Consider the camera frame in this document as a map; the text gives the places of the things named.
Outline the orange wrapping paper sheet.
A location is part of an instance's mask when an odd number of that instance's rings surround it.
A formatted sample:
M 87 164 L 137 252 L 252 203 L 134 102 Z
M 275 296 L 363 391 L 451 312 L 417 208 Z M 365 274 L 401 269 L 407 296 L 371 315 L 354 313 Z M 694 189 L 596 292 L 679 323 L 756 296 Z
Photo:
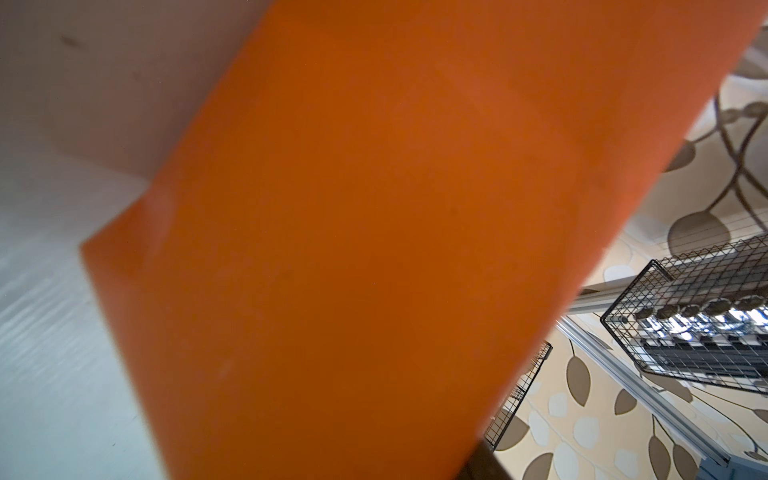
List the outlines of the orange wrapping paper sheet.
M 763 1 L 278 1 L 82 258 L 173 479 L 451 479 Z

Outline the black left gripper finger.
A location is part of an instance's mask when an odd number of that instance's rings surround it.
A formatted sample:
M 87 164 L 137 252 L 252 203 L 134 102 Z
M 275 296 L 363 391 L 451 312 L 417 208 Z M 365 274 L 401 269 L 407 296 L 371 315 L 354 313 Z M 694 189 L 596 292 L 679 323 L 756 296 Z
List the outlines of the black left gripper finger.
M 510 480 L 510 475 L 494 456 L 485 440 L 480 440 L 455 480 Z

